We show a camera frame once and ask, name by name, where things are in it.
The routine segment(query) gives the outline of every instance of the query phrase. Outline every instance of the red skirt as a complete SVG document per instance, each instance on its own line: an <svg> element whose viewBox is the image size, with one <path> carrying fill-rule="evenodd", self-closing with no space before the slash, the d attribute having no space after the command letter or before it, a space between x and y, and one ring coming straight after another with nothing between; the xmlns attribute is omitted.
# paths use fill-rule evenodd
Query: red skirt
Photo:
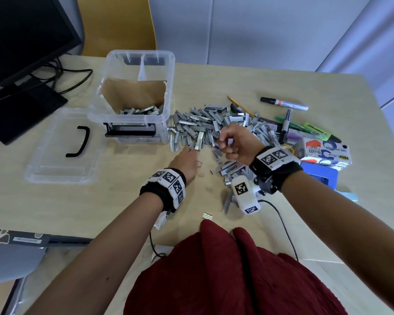
<svg viewBox="0 0 394 315"><path fill-rule="evenodd" d="M140 274L124 314L347 314L302 264L257 247L241 227L233 234L203 220Z"/></svg>

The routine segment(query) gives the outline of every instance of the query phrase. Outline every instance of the desk surface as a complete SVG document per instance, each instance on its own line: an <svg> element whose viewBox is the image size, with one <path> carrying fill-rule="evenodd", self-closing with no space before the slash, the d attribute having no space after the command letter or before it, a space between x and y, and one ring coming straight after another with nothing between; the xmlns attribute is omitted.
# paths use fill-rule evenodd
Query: desk surface
<svg viewBox="0 0 394 315"><path fill-rule="evenodd" d="M95 71L91 81L65 95L67 107L88 106L104 60L63 57L66 68ZM58 90L83 77L65 73ZM173 93L179 111L226 103L226 95L268 118L283 116L286 108L260 103L261 96L308 105L308 111L295 110L292 121L310 121L350 146L353 164L340 172L338 190L355 192L360 205L394 228L394 136L362 76L178 63ZM95 183L31 184L23 174L48 122L49 118L9 146L0 143L0 228L93 238L137 197L142 182L176 154L168 145L120 145L108 139ZM200 161L204 177L197 176L187 187L183 205L163 229L152 231L155 243L175 245L195 233L206 212L227 230L246 228L258 246L293 255L283 226L268 205L251 216L242 216L234 205L227 215L222 213L228 187L220 175L210 173L217 165L210 148L200 152ZM280 210L300 258L339 261L280 193L268 198Z"/></svg>

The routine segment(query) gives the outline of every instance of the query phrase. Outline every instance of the monitor stand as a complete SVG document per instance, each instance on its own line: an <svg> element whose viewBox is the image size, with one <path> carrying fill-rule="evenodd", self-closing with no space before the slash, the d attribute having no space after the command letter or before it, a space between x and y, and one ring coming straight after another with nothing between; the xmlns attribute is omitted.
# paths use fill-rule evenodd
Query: monitor stand
<svg viewBox="0 0 394 315"><path fill-rule="evenodd" d="M30 79L22 85L11 84L0 91L0 141L10 144L45 117L67 103L67 99L40 80Z"/></svg>

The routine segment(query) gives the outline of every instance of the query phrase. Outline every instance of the computer monitor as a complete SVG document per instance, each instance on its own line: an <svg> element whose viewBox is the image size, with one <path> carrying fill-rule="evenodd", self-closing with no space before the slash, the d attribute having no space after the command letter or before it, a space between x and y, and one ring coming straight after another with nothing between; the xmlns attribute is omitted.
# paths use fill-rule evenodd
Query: computer monitor
<svg viewBox="0 0 394 315"><path fill-rule="evenodd" d="M14 82L79 44L58 0L0 0L1 142L9 144L67 102L37 79Z"/></svg>

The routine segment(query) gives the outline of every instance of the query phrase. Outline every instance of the clear plastic container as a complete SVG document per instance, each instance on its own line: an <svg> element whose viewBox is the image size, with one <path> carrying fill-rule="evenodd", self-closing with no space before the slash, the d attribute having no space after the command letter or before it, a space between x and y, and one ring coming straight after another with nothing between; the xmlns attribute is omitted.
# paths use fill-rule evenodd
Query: clear plastic container
<svg viewBox="0 0 394 315"><path fill-rule="evenodd" d="M87 108L57 110L45 130L32 159L26 167L25 179L41 184L89 184L98 176L100 154L105 148L105 130L91 122ZM67 154L83 152L74 157Z"/></svg>
<svg viewBox="0 0 394 315"><path fill-rule="evenodd" d="M168 121L173 108L172 86L175 68L175 57L169 51L111 51L102 69L102 78L88 109L88 118L97 123L113 125L154 124L153 137L117 138L122 143L156 143L167 144ZM107 78L134 81L166 81L164 107L161 115L119 115L100 93Z"/></svg>

